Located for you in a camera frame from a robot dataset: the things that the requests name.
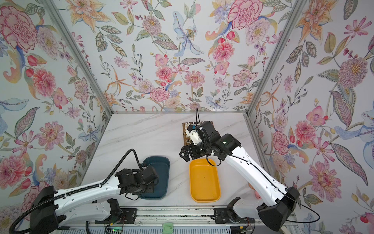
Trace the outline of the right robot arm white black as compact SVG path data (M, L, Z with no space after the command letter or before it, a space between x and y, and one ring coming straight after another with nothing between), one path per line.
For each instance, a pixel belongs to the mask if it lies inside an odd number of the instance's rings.
M180 157L188 162L214 156L242 175L259 194L260 199L236 197L226 207L228 217L260 219L273 231L279 231L295 210L300 193L276 181L246 152L231 134L221 136L210 121L188 124L185 130L191 143L181 148Z

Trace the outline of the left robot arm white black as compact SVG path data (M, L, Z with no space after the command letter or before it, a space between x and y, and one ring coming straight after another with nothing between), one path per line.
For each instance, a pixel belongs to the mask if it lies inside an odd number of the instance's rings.
M126 217L117 196L154 192L159 182L156 170L123 169L108 180L70 190L48 187L38 195L30 214L30 233L49 234L63 226L95 221L114 224Z

